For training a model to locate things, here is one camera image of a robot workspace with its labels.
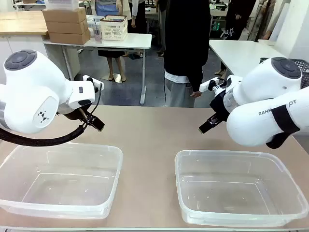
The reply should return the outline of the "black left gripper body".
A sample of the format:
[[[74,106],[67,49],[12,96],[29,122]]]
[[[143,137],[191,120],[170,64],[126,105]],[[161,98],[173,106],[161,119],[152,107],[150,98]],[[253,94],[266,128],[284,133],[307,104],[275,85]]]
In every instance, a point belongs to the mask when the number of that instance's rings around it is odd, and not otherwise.
[[[82,108],[75,109],[74,111],[64,115],[69,120],[79,120],[81,122],[86,122],[88,113]]]

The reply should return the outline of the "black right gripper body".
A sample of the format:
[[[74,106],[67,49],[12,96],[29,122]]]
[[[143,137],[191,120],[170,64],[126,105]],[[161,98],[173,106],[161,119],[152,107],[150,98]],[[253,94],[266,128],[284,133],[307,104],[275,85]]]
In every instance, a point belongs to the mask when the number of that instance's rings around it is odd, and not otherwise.
[[[230,113],[227,111],[224,105],[225,89],[215,96],[210,102],[210,107],[214,110],[217,116],[229,116]]]

